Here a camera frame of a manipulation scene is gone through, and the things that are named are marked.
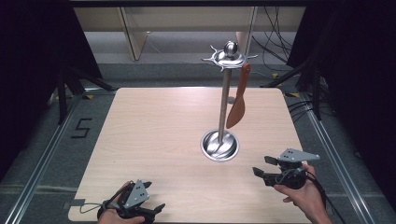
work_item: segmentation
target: light wood tabletop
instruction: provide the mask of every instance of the light wood tabletop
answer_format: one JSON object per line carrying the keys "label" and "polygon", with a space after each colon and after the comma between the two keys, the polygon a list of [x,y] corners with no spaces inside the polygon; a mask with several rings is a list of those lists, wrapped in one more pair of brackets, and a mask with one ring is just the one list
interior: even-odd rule
{"label": "light wood tabletop", "polygon": [[[230,96],[235,93],[230,88]],[[252,171],[256,166],[279,174],[264,156],[302,149],[281,91],[247,88],[244,99],[245,116],[229,130],[239,141],[239,152],[217,162],[204,155],[200,143],[219,127],[221,88],[119,89],[75,200],[102,203],[126,181],[141,179],[152,182],[142,207],[166,204],[156,222],[309,223]],[[71,207],[71,220],[97,220],[97,209],[85,214],[79,209]]]}

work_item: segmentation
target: wooden spatula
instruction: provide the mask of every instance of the wooden spatula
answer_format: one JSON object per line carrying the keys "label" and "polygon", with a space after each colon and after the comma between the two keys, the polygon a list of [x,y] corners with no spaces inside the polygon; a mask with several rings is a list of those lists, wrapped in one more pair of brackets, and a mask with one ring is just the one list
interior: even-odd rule
{"label": "wooden spatula", "polygon": [[235,101],[228,115],[225,127],[230,129],[237,124],[245,115],[244,93],[248,84],[248,73],[250,72],[250,63],[244,63],[239,77],[238,90],[236,91]]}

